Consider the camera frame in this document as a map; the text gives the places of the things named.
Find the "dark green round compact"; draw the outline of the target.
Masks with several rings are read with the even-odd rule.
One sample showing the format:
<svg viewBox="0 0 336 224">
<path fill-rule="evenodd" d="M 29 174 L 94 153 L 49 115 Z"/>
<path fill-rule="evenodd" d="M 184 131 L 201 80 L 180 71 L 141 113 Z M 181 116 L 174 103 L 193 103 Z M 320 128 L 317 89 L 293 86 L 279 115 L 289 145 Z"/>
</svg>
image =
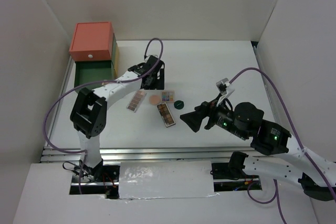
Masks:
<svg viewBox="0 0 336 224">
<path fill-rule="evenodd" d="M 184 108 L 184 102 L 182 100 L 177 100 L 174 102 L 174 107 L 177 109 L 177 110 L 181 110 Z"/>
</svg>

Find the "bare peach makeup puff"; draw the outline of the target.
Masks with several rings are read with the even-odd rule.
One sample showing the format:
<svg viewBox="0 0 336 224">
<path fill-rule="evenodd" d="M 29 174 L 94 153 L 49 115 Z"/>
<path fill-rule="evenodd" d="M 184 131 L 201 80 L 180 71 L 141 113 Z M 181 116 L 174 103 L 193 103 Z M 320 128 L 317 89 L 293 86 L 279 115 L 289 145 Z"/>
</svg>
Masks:
<svg viewBox="0 0 336 224">
<path fill-rule="evenodd" d="M 151 95 L 149 97 L 149 103 L 151 105 L 158 105 L 161 103 L 161 97 L 159 95 Z"/>
</svg>

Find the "coral top drawer box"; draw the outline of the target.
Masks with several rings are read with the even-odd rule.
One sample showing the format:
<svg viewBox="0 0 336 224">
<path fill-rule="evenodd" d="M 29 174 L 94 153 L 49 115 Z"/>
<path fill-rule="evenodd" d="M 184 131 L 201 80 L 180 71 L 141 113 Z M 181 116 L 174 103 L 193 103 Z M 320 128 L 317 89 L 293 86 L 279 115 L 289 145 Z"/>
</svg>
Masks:
<svg viewBox="0 0 336 224">
<path fill-rule="evenodd" d="M 111 22 L 77 23 L 69 53 L 75 62 L 111 60 L 113 45 Z"/>
</svg>

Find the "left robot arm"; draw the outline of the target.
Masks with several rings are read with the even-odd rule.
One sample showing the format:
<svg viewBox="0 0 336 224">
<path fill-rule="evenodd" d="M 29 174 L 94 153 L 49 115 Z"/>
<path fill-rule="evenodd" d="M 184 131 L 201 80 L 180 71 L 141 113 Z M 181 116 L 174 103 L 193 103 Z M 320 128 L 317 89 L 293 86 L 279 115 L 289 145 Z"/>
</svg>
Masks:
<svg viewBox="0 0 336 224">
<path fill-rule="evenodd" d="M 93 90 L 82 88 L 78 92 L 70 120 L 78 133 L 80 148 L 85 150 L 79 165 L 90 181 L 98 181 L 103 175 L 100 134 L 106 126 L 108 109 L 138 90 L 163 90 L 164 68 L 162 60 L 150 55 L 146 62 L 130 67 L 115 82 Z"/>
</svg>

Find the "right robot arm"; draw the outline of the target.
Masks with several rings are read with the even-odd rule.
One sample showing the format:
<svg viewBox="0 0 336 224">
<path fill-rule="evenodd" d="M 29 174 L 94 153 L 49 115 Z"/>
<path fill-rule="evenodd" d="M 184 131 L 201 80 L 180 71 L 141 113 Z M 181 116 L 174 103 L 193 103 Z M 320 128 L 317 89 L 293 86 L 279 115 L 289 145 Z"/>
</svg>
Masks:
<svg viewBox="0 0 336 224">
<path fill-rule="evenodd" d="M 234 178 L 252 175 L 268 176 L 302 188 L 310 198 L 319 201 L 335 199 L 335 163 L 300 147 L 297 139 L 281 125 L 265 120 L 264 112 L 249 102 L 235 107 L 203 102 L 180 119 L 193 132 L 198 132 L 208 118 L 205 129 L 214 126 L 242 139 L 252 139 L 251 148 L 264 156 L 273 156 L 287 165 L 261 161 L 246 153 L 232 153 L 228 171 Z"/>
</svg>

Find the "green drawer box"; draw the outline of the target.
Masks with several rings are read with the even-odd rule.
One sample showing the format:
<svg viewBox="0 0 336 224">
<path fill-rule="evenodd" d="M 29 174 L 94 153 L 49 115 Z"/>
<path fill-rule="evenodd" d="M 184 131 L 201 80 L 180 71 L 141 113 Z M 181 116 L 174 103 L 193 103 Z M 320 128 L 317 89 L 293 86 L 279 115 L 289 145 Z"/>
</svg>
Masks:
<svg viewBox="0 0 336 224">
<path fill-rule="evenodd" d="M 116 46 L 118 44 L 115 35 L 113 35 L 111 60 L 76 62 L 74 87 L 93 81 L 116 79 L 113 67 Z"/>
</svg>

